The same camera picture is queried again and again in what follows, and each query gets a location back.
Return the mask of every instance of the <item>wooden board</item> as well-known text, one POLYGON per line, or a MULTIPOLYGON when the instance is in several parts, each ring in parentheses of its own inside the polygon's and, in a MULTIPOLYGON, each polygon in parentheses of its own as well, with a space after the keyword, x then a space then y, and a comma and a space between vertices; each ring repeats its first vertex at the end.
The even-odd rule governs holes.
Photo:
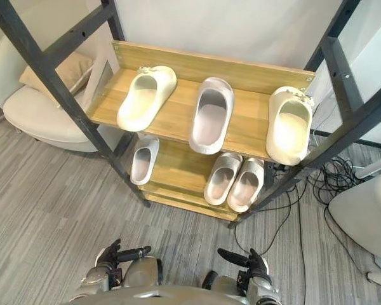
MULTIPOLYGON (((213 156, 198 154, 191 151, 186 144, 161 139, 151 179, 138 188, 143 191, 145 197, 153 195, 162 198, 160 201, 154 198, 154 201, 233 220, 237 217, 237 213, 226 203, 213 206, 203 197, 204 186, 217 156, 218 154, 213 156)), ((127 158, 132 159, 132 157, 133 147, 127 153, 127 158)), ((128 172, 131 170, 130 165, 127 167, 128 172)))
POLYGON ((160 139, 150 181, 203 196, 204 186, 217 156, 198 154, 187 144, 160 139))
MULTIPOLYGON (((133 70, 115 74, 89 108, 89 118, 98 124, 117 127, 118 109, 136 75, 133 70)), ((144 132, 188 143, 199 86, 200 83, 179 79, 177 88, 144 132)), ((222 150, 270 161, 265 150, 269 95, 236 89, 234 94, 236 102, 222 150)))
POLYGON ((166 65, 179 79, 201 83, 216 76, 226 80, 233 89, 272 94, 282 86, 292 86, 305 91, 315 73, 275 65, 242 62, 224 57, 214 57, 158 48, 122 41, 113 42, 114 51, 122 68, 137 70, 141 66, 166 65))
POLYGON ((171 207, 183 208, 184 210, 197 212, 197 213, 205 214, 208 216, 212 216, 212 217, 216 217, 216 218, 220 218, 224 220, 233 221, 237 217, 237 214, 235 213, 234 214, 223 213, 218 210, 200 207, 192 203, 177 201, 171 198, 165 198, 165 197, 154 195, 154 194, 145 194, 145 198, 154 202, 162 203, 164 205, 170 205, 171 207))

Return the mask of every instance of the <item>gray carpet floor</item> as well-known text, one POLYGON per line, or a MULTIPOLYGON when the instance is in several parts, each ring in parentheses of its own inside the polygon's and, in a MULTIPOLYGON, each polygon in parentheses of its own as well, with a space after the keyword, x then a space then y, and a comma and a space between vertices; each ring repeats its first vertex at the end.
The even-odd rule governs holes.
MULTIPOLYGON (((381 158, 381 150, 359 145, 344 154, 358 166, 381 158)), ((302 191, 303 182, 298 186, 302 191)), ((167 284, 200 285, 210 269, 236 277, 237 267, 217 254, 218 247, 242 253, 226 221, 157 203, 144 208, 137 201, 97 154, 64 151, 1 122, 0 304, 67 301, 99 250, 116 238, 123 248, 151 245, 163 261, 167 284)), ((284 194, 271 206, 286 203, 284 194)), ((323 207, 309 187, 301 208, 306 304, 381 304, 381 288, 368 283, 351 264, 325 226, 323 207)), ((251 217, 237 228, 240 243, 261 252, 286 213, 284 209, 251 217)), ((339 236, 362 270, 378 270, 369 253, 339 236)), ((302 304, 296 205, 264 257, 283 304, 302 304)))

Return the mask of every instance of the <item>beige pillow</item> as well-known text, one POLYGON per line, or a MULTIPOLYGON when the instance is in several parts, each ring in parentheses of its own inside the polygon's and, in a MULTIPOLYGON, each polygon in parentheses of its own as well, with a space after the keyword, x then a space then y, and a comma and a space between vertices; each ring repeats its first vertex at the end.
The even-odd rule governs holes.
MULTIPOLYGON (((78 52, 72 52, 55 70, 71 94, 75 94, 88 80, 93 67, 93 60, 78 52)), ((19 80, 21 83, 47 94, 57 107, 55 97, 39 80, 37 74, 28 66, 19 80)))

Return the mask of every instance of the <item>slipper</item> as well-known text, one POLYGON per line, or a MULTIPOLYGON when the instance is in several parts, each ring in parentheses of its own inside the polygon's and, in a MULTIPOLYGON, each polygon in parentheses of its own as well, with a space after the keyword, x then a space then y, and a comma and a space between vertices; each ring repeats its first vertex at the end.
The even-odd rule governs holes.
POLYGON ((239 154, 225 152, 217 159, 204 188, 204 198, 211 205, 221 205, 236 179, 243 158, 239 154))
POLYGON ((264 184, 264 161, 248 158, 244 161, 240 172, 233 184, 227 204, 237 213, 248 210, 250 205, 257 200, 258 193, 264 184))
POLYGON ((312 98, 293 87, 278 88, 269 99, 267 153, 284 165, 296 165, 307 154, 312 98))
POLYGON ((223 146, 234 107, 234 93, 220 78, 203 81, 190 132, 189 146, 197 153, 215 154, 223 146))
POLYGON ((141 67, 137 72, 117 113, 117 125, 129 132, 146 129, 177 85, 169 67, 141 67))
POLYGON ((142 186, 150 178, 159 150, 159 140, 152 135, 146 135, 135 144, 130 180, 133 184, 142 186))

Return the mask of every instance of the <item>white wall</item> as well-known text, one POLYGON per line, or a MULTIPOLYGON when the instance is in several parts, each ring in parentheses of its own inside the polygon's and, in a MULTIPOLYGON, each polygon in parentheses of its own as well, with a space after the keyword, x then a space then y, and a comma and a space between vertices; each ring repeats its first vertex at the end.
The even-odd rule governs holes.
MULTIPOLYGON (((85 0, 12 0, 11 3, 42 50, 89 13, 85 0)), ((95 58, 94 37, 85 41, 78 51, 95 58)))
MULTIPOLYGON (((42 0, 11 0, 10 3, 14 6, 17 13, 21 15, 29 8, 33 7, 35 4, 41 2, 42 0)), ((3 32, 0 29, 0 38, 3 36, 3 32)))
POLYGON ((117 0, 127 40, 305 66, 341 0, 117 0))
MULTIPOLYGON (((339 40, 360 94, 367 101, 381 87, 381 0, 362 0, 339 40)), ((309 87, 309 93, 316 104, 323 100, 312 127, 326 132, 336 130, 342 120, 324 62, 316 72, 316 79, 309 87)), ((381 143, 381 124, 362 139, 381 143)))

